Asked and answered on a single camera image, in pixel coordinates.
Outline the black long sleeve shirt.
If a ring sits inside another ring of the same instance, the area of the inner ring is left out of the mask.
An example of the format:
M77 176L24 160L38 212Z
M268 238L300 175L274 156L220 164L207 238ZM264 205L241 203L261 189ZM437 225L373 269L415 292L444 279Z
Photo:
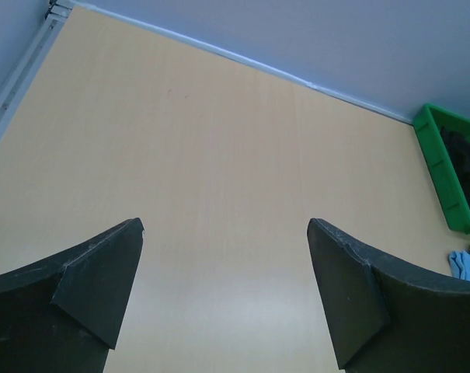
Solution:
M445 127L440 129L440 136L445 144L470 210L470 142L462 134L449 131Z

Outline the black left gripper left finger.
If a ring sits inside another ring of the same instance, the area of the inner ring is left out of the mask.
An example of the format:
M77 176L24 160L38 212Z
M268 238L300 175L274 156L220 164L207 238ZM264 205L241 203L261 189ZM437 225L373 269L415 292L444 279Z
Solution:
M139 218L0 275L0 372L101 372L143 246Z

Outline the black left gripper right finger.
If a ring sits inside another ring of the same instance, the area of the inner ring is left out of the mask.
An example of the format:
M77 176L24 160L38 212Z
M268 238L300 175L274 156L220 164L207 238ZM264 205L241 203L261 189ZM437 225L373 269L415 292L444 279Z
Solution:
M346 372L470 372L470 281L418 267L321 218L307 237Z

